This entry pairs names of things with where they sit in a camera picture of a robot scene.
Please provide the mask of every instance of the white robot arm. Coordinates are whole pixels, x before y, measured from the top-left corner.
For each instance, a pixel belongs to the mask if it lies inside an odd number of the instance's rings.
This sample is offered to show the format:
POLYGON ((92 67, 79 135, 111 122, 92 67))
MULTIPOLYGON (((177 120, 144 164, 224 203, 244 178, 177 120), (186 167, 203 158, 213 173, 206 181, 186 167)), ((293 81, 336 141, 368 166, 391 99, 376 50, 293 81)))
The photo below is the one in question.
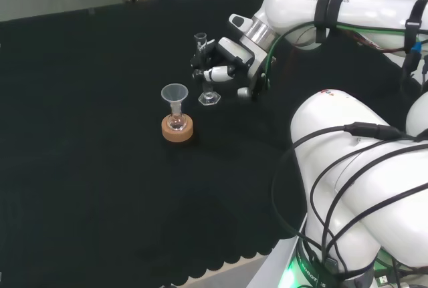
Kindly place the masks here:
MULTIPOLYGON (((249 87, 240 89, 239 96, 253 96, 254 92, 258 93, 256 85, 263 76, 266 56, 281 35, 308 23, 308 26, 291 32, 286 39, 297 44, 300 49, 314 49, 319 46, 315 43, 316 29, 312 24, 317 3, 318 0, 264 0, 261 9, 252 19, 231 15, 229 22, 243 34, 240 45, 231 46, 230 40, 226 38, 221 39, 219 45, 231 54, 245 53, 240 51, 244 49, 253 56, 247 73, 249 87)), ((339 25, 346 24, 342 28, 358 32, 379 48, 399 49, 405 44, 404 30, 414 5, 414 0, 343 0, 337 22, 339 25)), ((428 38, 427 10, 421 18, 418 34, 420 41, 428 38)), ((428 49, 424 47, 422 53, 427 52, 428 49)))
MULTIPOLYGON (((337 25, 358 32, 380 49, 401 49, 405 46, 407 20, 415 3, 413 0, 343 0, 338 10, 337 25)), ((257 85, 263 80, 266 57, 281 35, 286 35, 285 38, 290 43, 301 49, 313 49, 319 45, 313 28, 317 4, 318 0, 264 0, 261 9, 252 19, 239 15, 229 18, 229 22, 243 34, 240 45, 227 38, 220 40, 219 45, 231 55, 243 55, 240 59, 245 58, 244 63, 248 64, 247 76, 250 83, 248 88, 238 91, 240 96, 253 96, 257 93, 257 85)), ((422 10, 421 22, 413 24, 419 41, 428 39, 427 10, 422 10)), ((427 48, 422 47, 421 53, 427 52, 427 48)), ((428 94, 425 94, 409 112, 408 133, 415 135, 428 128, 428 116, 425 113, 427 108, 428 94)), ((295 142, 320 129, 353 122, 387 125, 352 96, 341 91, 326 90, 312 96, 298 109, 292 120, 292 140, 295 142)), ((322 242, 323 226, 309 205, 314 181, 335 160, 376 142, 377 140, 357 138, 346 132, 334 132, 319 136, 296 149, 308 201, 306 235, 317 243, 322 242)), ((314 204, 321 218, 325 220, 337 192, 360 168, 385 154, 413 145, 410 141, 391 142, 352 156, 332 168, 321 179, 314 193, 314 204)), ((421 150, 391 158, 365 172, 338 202, 332 215, 330 230, 337 234, 344 225, 367 208, 425 184, 428 181, 425 169, 427 162, 428 150, 421 150)), ((428 190, 424 190, 356 223, 337 242, 348 269, 356 270, 370 265, 380 247, 384 247, 404 264, 413 267, 427 266, 427 211, 428 190)), ((321 258, 320 251, 313 246, 312 248, 321 258)), ((331 249, 330 255, 338 260, 334 249, 331 249)), ((344 271, 343 266, 339 263, 340 272, 344 271)), ((299 283, 309 283, 302 272, 295 276, 299 283)))

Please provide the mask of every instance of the glass funnel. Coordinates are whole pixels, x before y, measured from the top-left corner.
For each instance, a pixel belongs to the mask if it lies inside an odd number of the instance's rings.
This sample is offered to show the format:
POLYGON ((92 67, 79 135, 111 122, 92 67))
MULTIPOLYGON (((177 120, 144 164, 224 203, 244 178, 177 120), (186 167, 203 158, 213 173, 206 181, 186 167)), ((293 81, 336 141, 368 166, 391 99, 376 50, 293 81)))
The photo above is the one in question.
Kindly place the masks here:
POLYGON ((179 83, 165 86, 161 91, 161 96, 171 105, 171 115, 168 117, 168 127, 174 131, 181 131, 186 127, 186 117, 181 112, 181 102, 189 94, 188 89, 179 83))

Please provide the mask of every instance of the black table cover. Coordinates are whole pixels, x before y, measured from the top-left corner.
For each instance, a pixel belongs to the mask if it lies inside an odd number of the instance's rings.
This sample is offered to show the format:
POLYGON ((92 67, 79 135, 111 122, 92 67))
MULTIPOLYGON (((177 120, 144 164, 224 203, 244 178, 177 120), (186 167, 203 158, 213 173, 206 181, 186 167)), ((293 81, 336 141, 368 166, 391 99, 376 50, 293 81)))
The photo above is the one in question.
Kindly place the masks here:
MULTIPOLYGON (((404 127, 399 68, 341 34, 291 58, 283 42, 257 103, 221 86, 221 102, 201 106, 193 35, 239 39, 228 17, 251 17, 262 1, 150 0, 0 24, 4 287, 157 288, 268 254, 290 237, 269 186, 307 97, 345 90, 404 127), (161 89, 173 82, 189 88, 185 146, 161 136, 161 89)), ((279 209, 299 227, 306 202, 292 163, 282 180, 279 209)))

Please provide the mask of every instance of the hexagonal base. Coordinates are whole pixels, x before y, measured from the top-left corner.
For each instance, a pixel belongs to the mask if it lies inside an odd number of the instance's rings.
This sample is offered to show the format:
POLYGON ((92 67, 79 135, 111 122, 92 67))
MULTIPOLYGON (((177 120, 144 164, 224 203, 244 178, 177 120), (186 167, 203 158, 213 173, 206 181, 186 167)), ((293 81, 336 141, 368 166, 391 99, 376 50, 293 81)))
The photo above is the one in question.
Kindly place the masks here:
POLYGON ((198 98, 204 106, 213 106, 219 103, 220 99, 221 96, 217 92, 202 93, 198 98))

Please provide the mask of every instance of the glassware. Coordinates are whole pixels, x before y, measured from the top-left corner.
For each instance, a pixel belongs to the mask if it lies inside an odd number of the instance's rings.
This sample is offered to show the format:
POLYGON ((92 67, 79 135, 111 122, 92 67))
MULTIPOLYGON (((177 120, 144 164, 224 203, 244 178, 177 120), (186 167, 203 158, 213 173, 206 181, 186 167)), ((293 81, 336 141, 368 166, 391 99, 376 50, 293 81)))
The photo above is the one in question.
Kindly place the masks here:
MULTIPOLYGON (((207 70, 208 61, 205 48, 207 47, 207 34, 198 33, 195 35, 196 41, 196 57, 199 60, 199 66, 201 71, 204 72, 207 70)), ((213 106, 220 101, 221 96, 214 91, 213 86, 208 82, 203 82, 202 84, 203 92, 199 96, 198 100, 204 106, 213 106)))
POLYGON ((198 100, 204 106, 213 106, 214 104, 219 103, 221 96, 214 91, 214 88, 211 84, 207 82, 202 83, 203 92, 199 96, 198 100))
POLYGON ((174 131, 183 130, 186 125, 186 117, 181 112, 181 103, 189 94, 188 89, 183 84, 173 83, 165 86, 161 91, 161 96, 171 105, 171 115, 168 117, 168 127, 174 131))

